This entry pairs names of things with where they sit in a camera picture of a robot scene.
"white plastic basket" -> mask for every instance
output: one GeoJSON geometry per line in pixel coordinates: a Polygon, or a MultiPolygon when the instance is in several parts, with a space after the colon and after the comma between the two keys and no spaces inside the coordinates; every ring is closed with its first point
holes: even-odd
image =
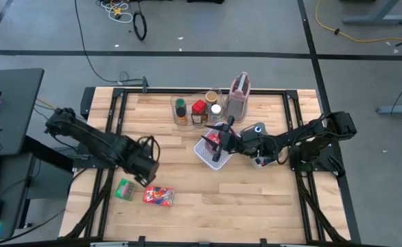
{"type": "MultiPolygon", "coordinates": [[[[212,130],[210,129],[207,134],[205,135],[208,137],[210,134],[217,134],[217,130],[212,130]]],[[[221,167],[229,160],[229,158],[232,156],[232,154],[228,154],[226,151],[221,151],[221,157],[218,162],[213,161],[213,154],[210,153],[206,149],[206,140],[201,138],[201,141],[199,141],[195,147],[193,148],[193,151],[195,151],[196,155],[204,162],[206,165],[208,165],[213,171],[217,171],[221,169],[221,167]]]]}

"wooden tabletop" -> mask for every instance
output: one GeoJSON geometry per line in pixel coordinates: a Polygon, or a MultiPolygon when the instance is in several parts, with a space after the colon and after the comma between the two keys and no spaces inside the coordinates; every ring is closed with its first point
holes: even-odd
{"type": "MultiPolygon", "coordinates": [[[[113,88],[96,88],[88,124],[104,131],[113,88]]],[[[115,172],[113,191],[106,220],[105,240],[157,242],[229,242],[304,244],[302,216],[296,179],[289,164],[257,170],[248,158],[234,154],[214,172],[193,152],[194,145],[206,129],[180,132],[172,119],[168,94],[130,93],[123,120],[123,134],[133,139],[153,134],[161,146],[160,167],[153,186],[175,189],[170,208],[142,202],[144,188],[136,183],[134,200],[128,202],[113,196],[122,178],[132,176],[122,169],[115,172]]],[[[314,90],[298,90],[304,124],[320,116],[314,90]]],[[[294,106],[290,102],[296,127],[294,106]]],[[[281,96],[251,95],[248,113],[234,129],[241,130],[259,121],[271,135],[287,131],[281,96]]],[[[83,216],[90,204],[96,171],[84,172],[71,186],[60,229],[67,234],[83,216]]],[[[350,239],[337,180],[327,172],[314,173],[320,208],[340,235],[350,239]]],[[[97,210],[93,234],[97,232],[100,209],[97,210]]],[[[314,215],[308,207],[312,235],[317,239],[314,215]]]]}

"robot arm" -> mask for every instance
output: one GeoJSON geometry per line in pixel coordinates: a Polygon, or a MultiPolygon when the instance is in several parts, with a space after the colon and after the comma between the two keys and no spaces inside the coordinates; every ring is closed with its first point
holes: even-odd
{"type": "Polygon", "coordinates": [[[146,187],[155,179],[158,162],[152,158],[151,147],[127,136],[103,133],[88,124],[78,121],[71,108],[55,110],[45,124],[46,133],[63,135],[84,144],[90,153],[103,162],[117,165],[146,187]]]}
{"type": "Polygon", "coordinates": [[[329,113],[326,117],[311,120],[304,126],[299,126],[291,132],[273,136],[264,134],[261,127],[246,128],[240,132],[240,137],[230,131],[234,119],[230,117],[228,124],[222,126],[208,126],[220,132],[220,143],[209,142],[214,150],[217,150],[214,161],[219,160],[221,150],[229,153],[240,153],[250,158],[269,157],[271,161],[279,162],[279,152],[288,146],[295,146],[300,143],[300,155],[304,161],[318,157],[320,150],[327,147],[334,140],[346,140],[352,138],[356,133],[355,125],[351,116],[345,112],[329,113]]]}

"green lid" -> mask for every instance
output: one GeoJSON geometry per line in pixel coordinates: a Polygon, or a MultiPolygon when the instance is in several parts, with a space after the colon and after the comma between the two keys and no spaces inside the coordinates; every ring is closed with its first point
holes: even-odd
{"type": "Polygon", "coordinates": [[[175,105],[176,107],[185,107],[186,106],[186,102],[183,99],[177,99],[175,101],[175,105]]]}

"green box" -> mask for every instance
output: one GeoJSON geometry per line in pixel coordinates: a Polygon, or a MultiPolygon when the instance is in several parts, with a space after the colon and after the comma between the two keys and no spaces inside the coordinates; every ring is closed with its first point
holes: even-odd
{"type": "Polygon", "coordinates": [[[132,200],[132,195],[134,194],[134,184],[128,179],[122,178],[120,180],[119,186],[114,193],[114,196],[123,200],[132,200]]]}

